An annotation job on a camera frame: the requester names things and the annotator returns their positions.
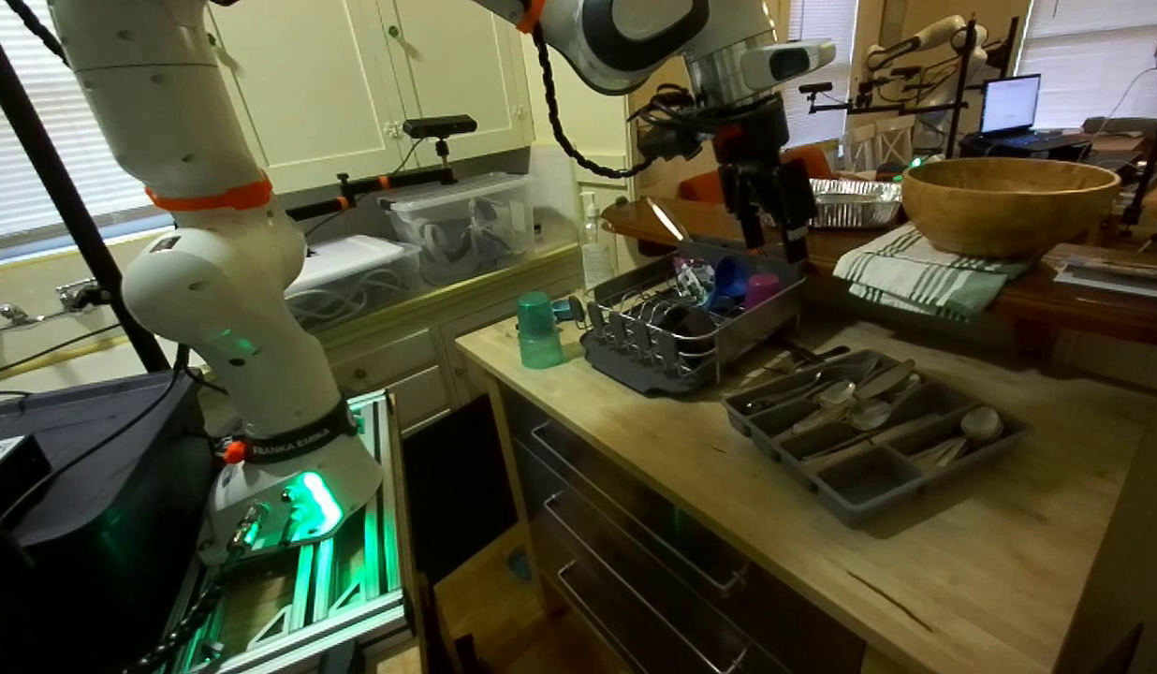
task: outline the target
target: wooden bowl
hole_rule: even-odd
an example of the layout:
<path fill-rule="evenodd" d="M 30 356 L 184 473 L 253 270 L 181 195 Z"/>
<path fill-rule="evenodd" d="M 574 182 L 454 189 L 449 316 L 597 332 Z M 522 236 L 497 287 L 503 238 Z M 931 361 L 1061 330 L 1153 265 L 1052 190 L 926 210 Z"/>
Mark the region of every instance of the wooden bowl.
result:
<path fill-rule="evenodd" d="M 1030 258 L 1093 236 L 1118 175 L 1098 164 L 1038 157 L 951 157 L 901 179 L 916 231 L 951 256 Z"/>

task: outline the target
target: wooden table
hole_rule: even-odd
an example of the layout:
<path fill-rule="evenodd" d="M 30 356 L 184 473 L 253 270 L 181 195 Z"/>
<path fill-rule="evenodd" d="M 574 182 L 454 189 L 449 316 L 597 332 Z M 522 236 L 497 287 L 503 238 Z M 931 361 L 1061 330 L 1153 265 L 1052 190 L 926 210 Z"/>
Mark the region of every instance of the wooden table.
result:
<path fill-rule="evenodd" d="M 675 222 L 690 226 L 690 236 L 740 238 L 733 216 L 724 205 L 657 197 Z M 627 201 L 608 212 L 613 231 L 638 236 L 643 242 L 672 246 L 675 231 L 658 226 L 648 201 Z M 881 231 L 810 231 L 810 281 L 841 286 L 833 277 L 839 256 L 867 242 Z M 1025 277 L 1007 286 L 990 317 L 1012 322 L 1030 336 L 1033 353 L 1046 353 L 1052 330 L 1087 330 L 1118 342 L 1157 345 L 1157 300 L 1115 297 L 1098 287 L 1057 286 L 1047 265 L 1033 265 Z"/>
<path fill-rule="evenodd" d="M 813 600 L 877 650 L 926 672 L 1052 672 L 1111 522 L 1153 398 L 954 356 L 881 326 L 824 345 L 877 348 L 1030 428 L 997 466 L 849 527 L 726 423 L 720 398 L 638 398 L 569 361 L 529 370 L 512 322 L 459 348 L 628 477 Z"/>

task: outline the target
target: computer screen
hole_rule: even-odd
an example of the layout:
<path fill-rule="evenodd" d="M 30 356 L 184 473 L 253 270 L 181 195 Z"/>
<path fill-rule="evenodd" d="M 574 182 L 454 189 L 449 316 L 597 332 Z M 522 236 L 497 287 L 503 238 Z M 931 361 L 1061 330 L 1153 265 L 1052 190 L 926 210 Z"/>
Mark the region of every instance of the computer screen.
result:
<path fill-rule="evenodd" d="M 990 77 L 981 135 L 1030 130 L 1038 111 L 1040 75 Z"/>

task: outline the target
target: green light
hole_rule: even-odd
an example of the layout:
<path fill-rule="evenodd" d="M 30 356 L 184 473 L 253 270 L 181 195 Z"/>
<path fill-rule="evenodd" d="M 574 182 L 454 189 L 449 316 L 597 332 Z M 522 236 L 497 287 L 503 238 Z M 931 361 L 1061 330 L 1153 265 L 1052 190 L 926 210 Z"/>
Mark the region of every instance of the green light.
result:
<path fill-rule="evenodd" d="M 320 473 L 296 477 L 290 483 L 290 503 L 293 503 L 293 543 L 331 536 L 346 522 L 346 511 L 338 507 Z"/>

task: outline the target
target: white cabinet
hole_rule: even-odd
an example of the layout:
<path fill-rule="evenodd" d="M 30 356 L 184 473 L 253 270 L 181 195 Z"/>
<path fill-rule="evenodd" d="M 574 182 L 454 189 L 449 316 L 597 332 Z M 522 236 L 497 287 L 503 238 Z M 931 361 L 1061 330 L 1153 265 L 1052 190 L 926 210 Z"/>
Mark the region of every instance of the white cabinet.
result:
<path fill-rule="evenodd" d="M 474 116 L 454 157 L 533 141 L 517 34 L 472 0 L 253 0 L 215 8 L 211 30 L 277 190 L 394 172 L 412 116 Z"/>

